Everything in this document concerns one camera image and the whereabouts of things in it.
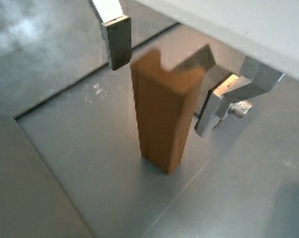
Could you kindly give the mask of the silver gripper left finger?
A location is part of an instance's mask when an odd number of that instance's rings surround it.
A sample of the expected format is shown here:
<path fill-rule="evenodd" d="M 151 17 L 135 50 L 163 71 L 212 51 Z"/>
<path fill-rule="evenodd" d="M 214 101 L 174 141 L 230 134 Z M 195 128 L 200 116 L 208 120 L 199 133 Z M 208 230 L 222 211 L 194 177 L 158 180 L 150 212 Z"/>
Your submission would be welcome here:
<path fill-rule="evenodd" d="M 107 44 L 110 65 L 116 71 L 132 59 L 132 18 L 124 14 L 119 0 L 88 0 Z"/>

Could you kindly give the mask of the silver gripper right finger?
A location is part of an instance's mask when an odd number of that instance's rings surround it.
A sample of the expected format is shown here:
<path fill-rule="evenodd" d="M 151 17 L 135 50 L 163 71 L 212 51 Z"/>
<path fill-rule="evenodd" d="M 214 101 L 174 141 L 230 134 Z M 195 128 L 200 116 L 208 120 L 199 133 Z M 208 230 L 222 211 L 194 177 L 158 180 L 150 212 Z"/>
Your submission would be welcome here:
<path fill-rule="evenodd" d="M 271 92 L 284 75 L 267 64 L 247 57 L 239 74 L 230 73 L 208 92 L 195 126 L 198 135 L 204 137 L 230 114 L 243 118 L 252 109 L 248 99 Z"/>

